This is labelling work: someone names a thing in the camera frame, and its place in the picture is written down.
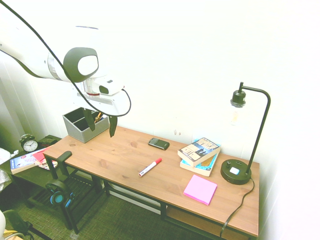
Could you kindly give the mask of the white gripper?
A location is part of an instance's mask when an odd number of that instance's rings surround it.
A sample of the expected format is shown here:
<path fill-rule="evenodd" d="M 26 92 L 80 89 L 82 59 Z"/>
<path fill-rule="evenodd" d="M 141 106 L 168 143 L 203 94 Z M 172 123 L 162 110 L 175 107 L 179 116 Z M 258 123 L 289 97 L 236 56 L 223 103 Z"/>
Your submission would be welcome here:
<path fill-rule="evenodd" d="M 95 130 L 95 119 L 92 111 L 103 112 L 110 115 L 109 135 L 115 135 L 118 125 L 118 117 L 125 115 L 130 109 L 130 100 L 123 91 L 122 83 L 77 83 L 72 86 L 72 101 L 78 107 L 82 107 L 84 118 L 88 127 Z"/>

